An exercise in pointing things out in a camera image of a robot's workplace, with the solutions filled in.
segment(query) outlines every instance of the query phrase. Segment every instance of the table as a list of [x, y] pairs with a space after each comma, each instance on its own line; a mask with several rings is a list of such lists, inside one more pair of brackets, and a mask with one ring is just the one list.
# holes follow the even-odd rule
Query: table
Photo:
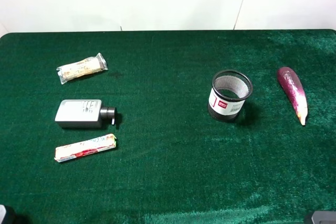
[[[60, 84], [58, 66], [98, 52], [108, 71]], [[0, 56], [0, 204], [25, 223], [302, 223], [336, 210], [332, 30], [14, 33]], [[306, 92], [305, 127], [283, 66]], [[223, 69], [254, 85], [235, 123], [207, 112]], [[63, 99], [101, 99], [119, 125], [61, 129]], [[54, 160], [108, 133], [116, 150]]]

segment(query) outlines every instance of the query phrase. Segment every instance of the purple eggplant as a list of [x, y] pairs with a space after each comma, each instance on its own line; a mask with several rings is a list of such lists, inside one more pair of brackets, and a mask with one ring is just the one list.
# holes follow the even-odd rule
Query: purple eggplant
[[292, 69], [283, 67], [278, 70], [278, 81], [293, 105], [301, 124], [305, 125], [308, 107], [299, 77]]

